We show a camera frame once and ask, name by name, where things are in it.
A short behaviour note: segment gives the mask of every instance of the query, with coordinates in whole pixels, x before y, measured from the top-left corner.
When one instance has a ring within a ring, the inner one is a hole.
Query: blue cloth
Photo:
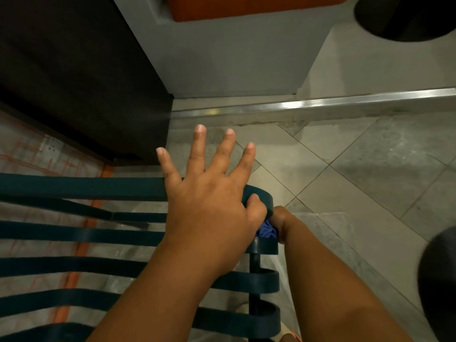
[[[268,221],[264,221],[260,228],[257,230],[255,236],[260,238],[275,238],[277,239],[277,229]]]

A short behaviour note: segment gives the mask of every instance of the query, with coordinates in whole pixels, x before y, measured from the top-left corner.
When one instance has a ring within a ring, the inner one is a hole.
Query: hand
[[[266,207],[256,194],[249,197],[247,208],[241,202],[255,159],[253,143],[246,146],[237,167],[226,175],[235,139],[234,131],[228,129],[206,171],[206,128],[196,126],[184,180],[169,153],[157,149],[168,195],[162,244],[187,250],[216,277],[236,266],[266,217]]]
[[[280,243],[285,244],[288,229],[293,224],[290,223],[290,220],[293,218],[296,217],[286,208],[281,206],[274,207],[274,212],[269,218],[269,222],[278,230]]]

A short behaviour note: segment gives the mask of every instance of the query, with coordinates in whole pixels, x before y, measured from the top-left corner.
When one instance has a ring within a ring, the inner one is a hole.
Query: black round object
[[[378,37],[420,42],[456,29],[456,0],[359,0],[357,22]]]
[[[456,341],[456,227],[436,236],[418,268],[425,316],[440,342]]]

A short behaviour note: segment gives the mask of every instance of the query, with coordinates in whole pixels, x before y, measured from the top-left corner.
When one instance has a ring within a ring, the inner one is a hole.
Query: orange seat cushion
[[[175,21],[191,21],[337,5],[346,0],[168,0]]]

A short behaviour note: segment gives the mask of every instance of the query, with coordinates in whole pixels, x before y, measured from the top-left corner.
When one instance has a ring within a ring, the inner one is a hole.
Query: teal plastic chair
[[[270,194],[246,186],[242,202],[256,193],[272,214]],[[144,228],[164,223],[166,213],[111,212],[66,199],[166,201],[161,178],[67,178],[0,174],[0,201],[96,218]],[[163,232],[75,228],[37,223],[0,221],[0,239],[101,242],[157,246]],[[270,341],[280,332],[279,308],[260,298],[279,291],[279,274],[260,267],[261,254],[278,254],[277,240],[256,237],[245,253],[250,254],[248,273],[231,271],[219,277],[212,288],[249,293],[249,314],[199,307],[193,328]],[[0,258],[0,278],[58,272],[89,272],[135,278],[146,263],[96,257]],[[0,298],[0,317],[51,307],[81,306],[109,310],[119,294],[89,289],[57,289]],[[83,342],[93,327],[78,323],[56,323],[0,337],[0,342]]]

